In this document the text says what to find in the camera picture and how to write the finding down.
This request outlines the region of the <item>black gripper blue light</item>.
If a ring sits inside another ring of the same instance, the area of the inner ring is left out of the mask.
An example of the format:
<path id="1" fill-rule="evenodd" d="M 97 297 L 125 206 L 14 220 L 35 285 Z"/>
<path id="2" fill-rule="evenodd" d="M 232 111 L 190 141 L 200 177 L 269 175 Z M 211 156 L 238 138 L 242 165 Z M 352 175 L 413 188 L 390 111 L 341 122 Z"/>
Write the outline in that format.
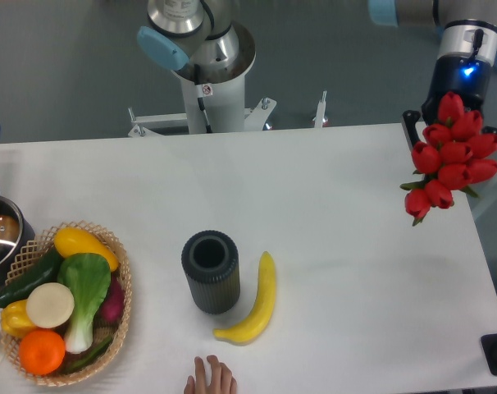
<path id="1" fill-rule="evenodd" d="M 440 100 L 448 92 L 458 94 L 465 107 L 483 112 L 482 106 L 486 99 L 486 92 L 491 76 L 491 65 L 487 62 L 475 60 L 469 62 L 466 57 L 444 56 L 437 60 L 427 99 L 422 105 L 423 121 L 430 125 L 438 120 Z M 402 114 L 401 125 L 412 149 L 420 142 L 417 123 L 421 113 L 417 110 L 406 110 Z M 497 135 L 497 127 L 484 126 L 481 130 L 484 135 Z"/>

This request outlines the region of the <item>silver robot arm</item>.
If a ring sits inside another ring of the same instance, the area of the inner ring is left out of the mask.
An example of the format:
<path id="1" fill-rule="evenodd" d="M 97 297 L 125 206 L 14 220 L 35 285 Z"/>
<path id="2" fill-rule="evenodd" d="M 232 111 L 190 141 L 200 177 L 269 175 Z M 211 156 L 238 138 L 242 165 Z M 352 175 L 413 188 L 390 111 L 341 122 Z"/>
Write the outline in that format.
<path id="1" fill-rule="evenodd" d="M 497 1 L 370 1 L 368 11 L 377 25 L 442 29 L 426 101 L 402 116 L 410 148 L 420 140 L 417 122 L 437 121 L 446 93 L 458 94 L 468 110 L 482 110 L 497 54 Z"/>

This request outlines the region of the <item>bare human hand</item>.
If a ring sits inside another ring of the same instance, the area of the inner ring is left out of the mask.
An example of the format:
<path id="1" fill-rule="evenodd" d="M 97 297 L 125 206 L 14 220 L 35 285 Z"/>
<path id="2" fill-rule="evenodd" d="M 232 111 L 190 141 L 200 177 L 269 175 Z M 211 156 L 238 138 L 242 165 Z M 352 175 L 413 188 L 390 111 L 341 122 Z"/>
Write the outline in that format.
<path id="1" fill-rule="evenodd" d="M 216 355 L 194 358 L 194 374 L 189 375 L 184 394 L 236 394 L 238 383 L 231 369 Z"/>

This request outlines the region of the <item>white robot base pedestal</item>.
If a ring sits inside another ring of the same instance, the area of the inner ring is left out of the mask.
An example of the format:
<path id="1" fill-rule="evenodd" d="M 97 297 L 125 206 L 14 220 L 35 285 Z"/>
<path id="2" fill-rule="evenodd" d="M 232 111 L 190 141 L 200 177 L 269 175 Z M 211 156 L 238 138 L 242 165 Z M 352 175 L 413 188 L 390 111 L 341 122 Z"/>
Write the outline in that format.
<path id="1" fill-rule="evenodd" d="M 230 1 L 150 1 L 136 39 L 143 53 L 180 81 L 191 134 L 264 131 L 276 101 L 245 106 L 245 76 L 256 48 L 232 18 Z"/>

